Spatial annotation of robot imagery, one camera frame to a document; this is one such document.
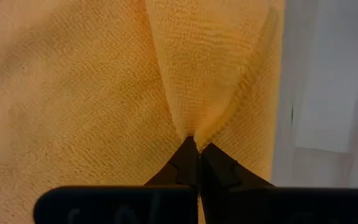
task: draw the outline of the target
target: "towel fabric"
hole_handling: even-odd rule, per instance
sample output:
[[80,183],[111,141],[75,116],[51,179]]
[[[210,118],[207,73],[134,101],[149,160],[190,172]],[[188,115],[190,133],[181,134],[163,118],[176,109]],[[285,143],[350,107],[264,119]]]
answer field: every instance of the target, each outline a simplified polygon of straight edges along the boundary
[[0,223],[60,185],[143,184],[185,136],[268,179],[281,0],[0,1]]

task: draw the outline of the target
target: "yellow towel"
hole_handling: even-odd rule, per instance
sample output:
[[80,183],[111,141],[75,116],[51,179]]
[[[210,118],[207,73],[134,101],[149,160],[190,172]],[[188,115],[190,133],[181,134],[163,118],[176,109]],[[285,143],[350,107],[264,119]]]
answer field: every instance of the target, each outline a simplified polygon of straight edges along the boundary
[[268,179],[281,0],[0,1],[0,223],[143,184],[194,134]]

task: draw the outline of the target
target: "microfiber cloth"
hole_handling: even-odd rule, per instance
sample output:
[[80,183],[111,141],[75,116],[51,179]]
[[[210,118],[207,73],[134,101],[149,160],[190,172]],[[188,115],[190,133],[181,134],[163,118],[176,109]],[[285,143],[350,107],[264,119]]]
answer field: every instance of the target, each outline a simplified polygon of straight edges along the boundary
[[61,185],[142,185],[188,135],[269,179],[283,6],[0,1],[0,223]]

